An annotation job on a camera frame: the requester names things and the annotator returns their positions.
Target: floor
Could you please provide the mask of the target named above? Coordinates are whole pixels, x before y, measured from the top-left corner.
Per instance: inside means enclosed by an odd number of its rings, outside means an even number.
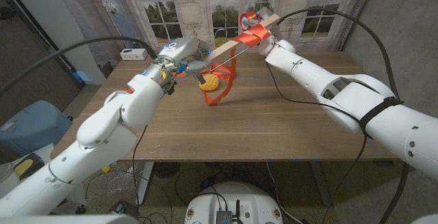
[[[76,117],[80,114],[87,102],[92,98],[99,86],[84,86],[83,90],[65,109],[65,115]],[[347,171],[351,162],[323,162],[322,166],[328,187],[333,194],[339,181]],[[143,163],[136,162],[136,173],[141,174]],[[232,172],[234,163],[220,163],[216,167],[208,167],[202,162],[185,162],[176,175],[169,178],[153,176],[152,182],[161,186],[172,203],[173,223],[182,223],[185,208],[184,203],[175,193],[175,180],[185,169],[196,169],[202,180],[210,175],[215,175],[221,169]],[[307,162],[271,162],[272,173],[277,183],[282,204],[286,210],[297,219],[306,219],[310,224],[321,223],[326,207],[321,204],[316,184]],[[237,172],[231,179],[240,179],[248,183],[262,185],[266,174],[266,165],[263,162],[239,163],[234,166],[249,170],[252,177],[245,176],[244,172]],[[377,223],[383,215],[385,208],[391,201],[398,185],[401,173],[401,162],[394,162],[389,166],[376,166],[373,162],[359,162],[353,168],[346,181],[342,184],[334,200],[334,208],[328,211],[325,223]],[[112,170],[131,171],[130,162],[116,162]],[[135,203],[135,190],[131,174],[110,172],[100,175],[96,172],[83,183],[84,190],[91,179],[96,178],[88,187],[88,214],[104,214],[118,201],[123,200]],[[201,191],[200,180],[195,171],[185,172],[178,180],[177,188],[184,199],[189,202]],[[215,183],[229,178],[219,173],[214,179]],[[411,170],[403,195],[389,217],[387,223],[410,223],[427,214],[436,213],[438,182],[425,176],[419,171]],[[140,207],[142,216],[154,212],[163,214],[170,222],[170,204],[166,195],[158,187],[152,185],[146,196],[145,204]],[[163,218],[155,214],[150,217],[153,223],[163,223]]]

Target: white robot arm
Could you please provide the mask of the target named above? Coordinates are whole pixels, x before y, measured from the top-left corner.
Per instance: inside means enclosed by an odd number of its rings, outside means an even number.
[[[59,156],[0,199],[0,217],[49,214],[92,173],[128,154],[137,135],[130,127],[151,122],[164,94],[172,94],[174,72],[194,74],[211,63],[201,61],[209,50],[196,38],[178,38],[162,49],[143,74],[127,84],[132,93],[118,90],[104,106],[83,122],[77,140]]]
[[[402,105],[384,83],[364,74],[336,75],[295,54],[285,40],[262,42],[259,52],[274,68],[293,77],[324,111],[349,132],[362,129],[395,156],[438,180],[438,119]]]

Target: yellow object on floor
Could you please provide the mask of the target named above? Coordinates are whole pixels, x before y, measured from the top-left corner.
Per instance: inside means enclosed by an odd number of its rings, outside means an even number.
[[[109,165],[105,166],[105,167],[103,167],[102,172],[108,173],[110,171],[110,169],[111,169],[111,167]]]
[[[25,161],[22,161],[20,164],[18,164],[15,167],[15,173],[20,177],[27,169],[30,169],[34,161],[32,159],[27,159]]]
[[[206,81],[205,84],[199,83],[201,90],[215,90],[219,86],[218,76],[214,74],[205,74],[204,79]]]

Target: table leg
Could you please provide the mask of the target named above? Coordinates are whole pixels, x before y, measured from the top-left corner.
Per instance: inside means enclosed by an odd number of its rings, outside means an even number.
[[[149,187],[149,180],[151,179],[151,175],[152,175],[152,168],[153,168],[153,162],[144,163],[144,168],[142,173],[142,177],[144,179],[140,178],[140,183],[138,185],[138,191],[137,191],[138,200],[140,201],[138,205],[142,205],[144,203],[146,191],[148,190]]]
[[[327,186],[326,178],[324,177],[324,172],[322,170],[321,162],[310,162],[310,167],[312,169],[313,178],[315,179],[316,186],[321,195],[322,203],[325,206],[330,205],[330,194],[329,188]]]

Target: metal rod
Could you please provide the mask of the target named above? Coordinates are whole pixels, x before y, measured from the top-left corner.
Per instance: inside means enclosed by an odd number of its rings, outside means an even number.
[[[241,53],[243,53],[243,52],[245,52],[246,50],[248,50],[248,49],[250,49],[249,47],[248,48],[246,48],[246,49],[244,49],[244,50],[242,50],[241,52],[239,52],[237,55],[235,55],[235,56],[233,56],[233,57],[231,57],[231,58],[229,58],[228,60],[225,60],[224,62],[222,62],[222,63],[220,63],[220,65],[219,66],[222,66],[223,64],[225,64],[225,63],[227,63],[228,61],[230,61],[230,60],[232,60],[232,59],[234,59],[234,58],[236,58],[239,54],[241,54]],[[212,70],[210,70],[210,72],[212,72],[212,71],[214,71],[216,68],[218,68],[219,66],[217,66],[217,67],[215,67],[215,68],[213,68]]]

